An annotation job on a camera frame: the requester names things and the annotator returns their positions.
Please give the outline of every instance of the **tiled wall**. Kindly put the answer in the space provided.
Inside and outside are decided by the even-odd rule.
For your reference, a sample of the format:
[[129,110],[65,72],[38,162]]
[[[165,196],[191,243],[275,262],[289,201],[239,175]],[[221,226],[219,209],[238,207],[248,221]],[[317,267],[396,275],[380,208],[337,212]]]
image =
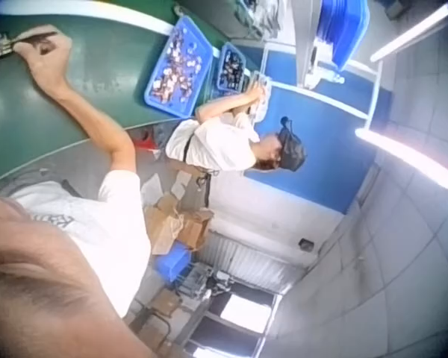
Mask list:
[[[398,54],[396,71],[387,132],[448,166],[448,27]],[[376,162],[367,200],[284,297],[262,357],[424,358],[448,345],[448,191]]]

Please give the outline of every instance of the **blue wall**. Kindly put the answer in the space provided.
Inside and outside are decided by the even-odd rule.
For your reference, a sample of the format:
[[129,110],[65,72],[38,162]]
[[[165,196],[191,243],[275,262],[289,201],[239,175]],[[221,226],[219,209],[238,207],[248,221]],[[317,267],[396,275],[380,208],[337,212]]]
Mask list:
[[[295,57],[270,52],[266,74],[275,81],[295,84]],[[345,84],[321,81],[316,92],[353,107],[368,111],[373,84],[344,72]],[[381,89],[372,128],[378,130],[388,121],[391,92]],[[249,170],[245,176],[301,198],[346,213],[374,160],[376,150],[355,136],[364,125],[333,106],[285,89],[273,88],[269,110],[256,125],[260,135],[280,131],[280,118],[293,120],[293,130],[302,139],[308,157],[297,172],[278,170],[262,173]]]

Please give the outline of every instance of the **blue plastic bin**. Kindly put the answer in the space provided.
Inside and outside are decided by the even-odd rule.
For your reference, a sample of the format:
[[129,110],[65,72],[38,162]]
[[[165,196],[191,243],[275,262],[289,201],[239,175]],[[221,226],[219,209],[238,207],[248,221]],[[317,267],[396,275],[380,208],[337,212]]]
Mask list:
[[167,282],[173,282],[191,262],[191,253],[181,242],[174,242],[168,254],[159,256],[155,268]]
[[367,0],[323,0],[317,36],[333,44],[332,61],[341,71],[367,31]]
[[[242,76],[240,77],[240,82],[239,82],[239,84],[237,86],[237,89],[228,88],[227,81],[224,81],[224,84],[222,86],[219,84],[221,74],[223,73],[223,70],[224,70],[223,67],[224,67],[225,53],[228,50],[231,51],[231,52],[234,52],[237,55],[239,55],[240,61],[242,63],[243,73],[242,73]],[[232,93],[241,93],[242,92],[242,84],[244,82],[244,69],[246,68],[246,56],[244,56],[243,53],[240,52],[231,43],[225,43],[224,46],[221,48],[221,55],[220,55],[220,58],[219,58],[219,66],[217,68],[219,69],[219,71],[217,73],[217,79],[216,79],[216,87],[217,87],[217,89],[220,90],[220,91],[226,91],[226,92],[232,92]]]
[[[201,70],[196,74],[194,72],[195,67],[188,67],[186,66],[186,64],[184,64],[182,66],[184,76],[186,76],[186,78],[192,78],[192,94],[188,98],[186,98],[185,101],[181,101],[183,95],[181,89],[179,88],[179,85],[176,85],[171,99],[167,103],[162,103],[159,97],[156,97],[152,94],[152,87],[153,83],[156,80],[161,79],[163,70],[169,67],[168,50],[171,48],[174,35],[178,31],[183,31],[184,35],[184,43],[181,53],[184,56],[189,57],[190,60],[197,58],[198,56],[201,57]],[[190,49],[193,49],[192,54],[188,53],[188,50]],[[196,105],[199,92],[201,91],[212,59],[212,46],[206,40],[204,34],[199,30],[199,28],[196,26],[193,20],[191,20],[190,17],[181,17],[173,28],[172,33],[169,36],[166,45],[164,46],[163,52],[159,57],[158,63],[156,64],[156,67],[151,74],[151,78],[149,79],[146,90],[144,91],[144,101],[149,106],[158,108],[159,110],[163,110],[164,112],[171,113],[178,118],[189,118],[193,113],[194,106]]]
[[360,45],[370,23],[367,0],[347,1],[341,34],[334,41],[333,62],[342,70]]

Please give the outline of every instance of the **fluorescent light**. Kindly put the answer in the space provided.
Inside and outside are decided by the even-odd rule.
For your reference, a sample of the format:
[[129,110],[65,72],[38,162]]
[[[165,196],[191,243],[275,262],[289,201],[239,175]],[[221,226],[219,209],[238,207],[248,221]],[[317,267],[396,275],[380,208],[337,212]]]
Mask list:
[[419,151],[397,142],[394,139],[382,136],[367,129],[359,128],[355,130],[355,134],[358,138],[362,138],[405,161],[407,164],[420,170],[424,175],[441,185],[443,188],[448,189],[448,169],[434,161],[432,158],[427,157]]
[[413,28],[406,31],[404,34],[401,34],[395,40],[389,42],[387,45],[383,46],[381,49],[375,52],[370,57],[370,61],[372,62],[380,61],[383,57],[391,54],[392,52],[402,47],[406,43],[409,43],[415,37],[420,36],[429,28],[431,28],[433,25],[440,22],[447,16],[448,16],[448,2],[442,7],[440,7],[438,10],[436,10],[432,15],[424,19],[422,22],[419,22]]

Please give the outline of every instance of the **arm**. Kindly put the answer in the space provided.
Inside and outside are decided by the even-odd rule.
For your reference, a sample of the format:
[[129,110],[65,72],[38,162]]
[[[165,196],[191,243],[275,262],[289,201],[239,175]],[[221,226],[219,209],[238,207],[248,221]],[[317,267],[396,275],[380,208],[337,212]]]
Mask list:
[[34,28],[16,39],[19,41],[21,38],[51,31],[56,31],[57,35],[47,37],[46,41],[52,43],[54,48],[47,54],[40,54],[40,43],[33,46],[18,42],[13,50],[27,62],[38,87],[79,123],[98,148],[109,153],[112,170],[136,172],[136,155],[128,134],[111,117],[93,107],[66,82],[71,39],[50,25]]
[[245,110],[254,101],[259,100],[262,95],[262,87],[256,84],[252,87],[249,87],[248,90],[245,91],[245,93],[218,98],[214,101],[203,104],[196,110],[196,119],[200,124],[202,124],[207,120],[220,116],[221,114],[230,110]]

